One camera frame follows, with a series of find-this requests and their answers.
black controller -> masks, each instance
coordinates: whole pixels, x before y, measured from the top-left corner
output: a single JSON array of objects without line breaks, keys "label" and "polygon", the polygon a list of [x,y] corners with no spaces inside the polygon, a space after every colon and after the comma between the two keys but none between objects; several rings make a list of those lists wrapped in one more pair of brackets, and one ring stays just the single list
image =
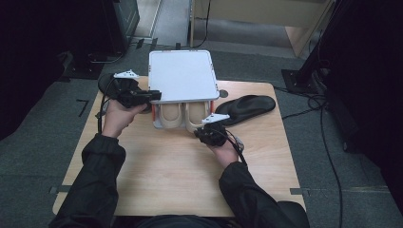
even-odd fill
[{"label": "black controller", "polygon": [[194,133],[202,143],[213,146],[222,146],[228,139],[225,127],[220,122],[207,123],[204,127],[198,127]]},{"label": "black controller", "polygon": [[162,96],[159,90],[141,90],[136,80],[114,78],[113,74],[100,77],[98,87],[107,97],[117,100],[127,108],[150,104],[151,101],[160,100]]}]

black fabric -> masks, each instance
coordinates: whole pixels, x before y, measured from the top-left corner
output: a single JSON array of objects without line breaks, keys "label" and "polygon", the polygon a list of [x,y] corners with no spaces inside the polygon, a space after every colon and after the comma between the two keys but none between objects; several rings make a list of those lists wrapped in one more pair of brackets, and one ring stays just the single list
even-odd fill
[{"label": "black fabric", "polygon": [[125,161],[118,140],[95,135],[83,150],[84,166],[49,227],[109,227],[118,202],[116,178]]},{"label": "black fabric", "polygon": [[294,224],[297,224],[297,227],[310,227],[305,209],[303,209],[299,203],[293,201],[278,201],[278,207]]},{"label": "black fabric", "polygon": [[220,189],[242,227],[296,227],[241,162],[233,162],[224,170]]},{"label": "black fabric", "polygon": [[342,137],[380,167],[403,214],[403,1],[337,2],[320,55],[317,45],[299,74],[310,78],[318,64],[330,69],[324,84],[345,107],[333,111],[345,113],[337,117],[340,128],[353,119],[358,129]]},{"label": "black fabric", "polygon": [[64,68],[48,1],[0,1],[0,140],[12,134]]},{"label": "black fabric", "polygon": [[[96,134],[84,148],[82,158],[84,166],[50,228],[111,226],[119,197],[116,178],[125,162],[125,150],[117,139]],[[228,165],[220,178],[220,188],[243,227],[296,227],[276,201],[258,187],[242,163]],[[146,219],[137,227],[227,226],[210,218],[168,215]]]}]

black cable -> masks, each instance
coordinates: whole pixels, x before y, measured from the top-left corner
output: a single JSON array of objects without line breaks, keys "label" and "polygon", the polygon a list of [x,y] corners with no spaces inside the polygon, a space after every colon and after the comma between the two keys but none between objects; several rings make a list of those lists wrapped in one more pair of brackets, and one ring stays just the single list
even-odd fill
[{"label": "black cable", "polygon": [[340,207],[339,208],[339,217],[338,217],[338,227],[341,228],[342,223],[343,223],[343,194],[341,192],[340,179],[338,178],[338,174],[336,172],[335,165],[333,164],[332,158],[330,156],[329,148],[328,148],[327,143],[326,143],[325,133],[324,133],[324,130],[323,130],[323,108],[324,108],[324,106],[320,109],[320,130],[321,130],[321,134],[322,134],[323,144],[324,144],[325,149],[326,149],[326,154],[327,154],[327,157],[329,159],[329,163],[332,166],[332,170],[333,170],[333,173],[335,174],[335,178],[336,178],[336,182],[337,182],[338,203],[339,203],[339,207]]},{"label": "black cable", "polygon": [[237,141],[237,138],[234,136],[234,134],[232,134],[231,132],[229,132],[228,130],[225,130],[226,132],[228,132],[229,134],[231,134],[231,136],[234,138],[235,142],[233,142],[227,135],[222,134],[220,131],[216,130],[216,129],[210,129],[212,131],[215,131],[216,133],[219,133],[220,135],[222,135],[227,141],[229,141],[232,146],[234,147],[235,151],[237,151],[238,156],[240,156],[240,161],[245,165],[248,166],[248,164],[246,163],[245,158],[242,155],[242,151],[244,149],[243,144],[240,145],[239,142]]},{"label": "black cable", "polygon": [[204,39],[202,40],[201,44],[193,47],[193,48],[199,48],[200,46],[202,46],[202,44],[204,44],[205,40],[207,39],[208,36],[208,18],[210,17],[210,5],[211,5],[211,0],[208,1],[208,8],[207,8],[207,17],[205,19],[205,35],[204,35]]},{"label": "black cable", "polygon": [[100,112],[99,112],[99,116],[98,116],[98,133],[102,133],[102,116],[104,115],[103,114],[103,111],[104,111],[104,105],[105,105],[105,103],[107,102],[107,101],[109,101],[109,99],[107,99],[107,101],[105,101],[105,97],[106,97],[106,93],[107,93],[107,91],[109,90],[109,87],[110,87],[110,85],[113,83],[113,81],[115,81],[116,80],[116,78],[113,78],[108,84],[107,84],[107,86],[106,86],[106,89],[105,89],[105,92],[104,92],[104,95],[102,96],[102,100],[101,100],[101,107],[100,107]]},{"label": "black cable", "polygon": [[298,112],[298,113],[294,113],[294,114],[284,116],[284,117],[282,117],[283,120],[285,120],[287,118],[290,118],[290,117],[300,116],[300,115],[303,115],[303,114],[306,114],[306,113],[309,113],[309,112],[312,112],[312,111],[318,111],[324,106],[324,103],[321,104],[320,101],[317,100],[317,99],[324,99],[323,95],[319,95],[319,94],[309,95],[309,94],[306,94],[306,93],[290,92],[286,88],[277,87],[277,86],[273,86],[273,88],[276,89],[276,90],[282,91],[282,92],[286,92],[286,93],[290,93],[290,94],[293,94],[293,95],[296,95],[296,96],[308,98],[307,103],[308,103],[308,106],[310,107],[309,109],[301,111],[301,112]]},{"label": "black cable", "polygon": [[89,61],[89,62],[92,64],[113,64],[113,63],[118,62],[123,56],[124,55],[121,54],[119,57],[117,57],[116,59],[111,60],[111,61]]}]

black jacket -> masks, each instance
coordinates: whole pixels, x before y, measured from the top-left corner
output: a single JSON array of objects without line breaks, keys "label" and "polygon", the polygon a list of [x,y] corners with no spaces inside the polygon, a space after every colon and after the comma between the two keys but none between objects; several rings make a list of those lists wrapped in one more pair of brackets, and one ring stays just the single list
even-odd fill
[{"label": "black jacket", "polygon": [[[84,148],[84,166],[49,227],[110,227],[119,197],[116,178],[125,162],[125,150],[118,142],[96,134]],[[233,162],[225,168],[220,189],[243,227],[296,227],[242,163]],[[151,226],[220,227],[214,220],[196,216],[158,216],[139,227]]]}]

wooden table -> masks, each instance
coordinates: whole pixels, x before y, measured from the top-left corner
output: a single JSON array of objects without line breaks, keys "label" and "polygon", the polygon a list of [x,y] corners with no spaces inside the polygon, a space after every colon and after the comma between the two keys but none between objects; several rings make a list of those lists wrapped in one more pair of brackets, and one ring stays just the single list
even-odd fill
[{"label": "wooden table", "polygon": [[[208,0],[192,0],[190,46],[194,20],[206,18]],[[285,26],[294,53],[299,57],[313,34],[330,16],[334,0],[214,0],[210,19]]]},{"label": "wooden table", "polygon": [[[147,88],[147,77],[139,80]],[[218,81],[229,96],[215,106],[248,94],[276,99],[270,84]],[[63,185],[71,185],[82,165],[81,152],[97,132],[98,94],[89,114]],[[245,145],[243,155],[261,188],[276,200],[304,205],[296,169],[287,142],[278,106],[268,114],[227,127]],[[212,152],[184,128],[156,129],[151,114],[139,114],[119,137],[126,160],[118,177],[119,203],[116,216],[155,216],[193,214],[202,217],[233,217],[218,184],[222,168]],[[53,206],[56,214],[67,193],[59,193]]]}]

